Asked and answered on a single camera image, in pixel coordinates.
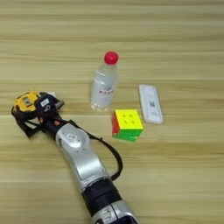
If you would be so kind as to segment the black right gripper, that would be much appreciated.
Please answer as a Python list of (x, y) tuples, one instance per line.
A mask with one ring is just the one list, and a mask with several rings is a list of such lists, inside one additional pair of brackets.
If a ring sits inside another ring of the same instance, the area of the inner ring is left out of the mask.
[[(67, 123), (59, 114), (59, 109), (63, 105), (64, 102), (57, 100), (52, 94), (40, 92), (39, 99), (36, 101), (25, 101), (26, 112), (20, 111), (18, 107), (12, 107), (11, 114), (16, 119), (17, 125), (28, 137), (32, 137), (39, 131), (55, 137), (58, 130)], [(32, 119), (32, 113), (29, 111), (31, 106), (34, 107), (33, 113), (34, 117), (38, 119), (38, 123), (29, 121)], [(34, 125), (35, 128), (28, 127), (25, 122)]]

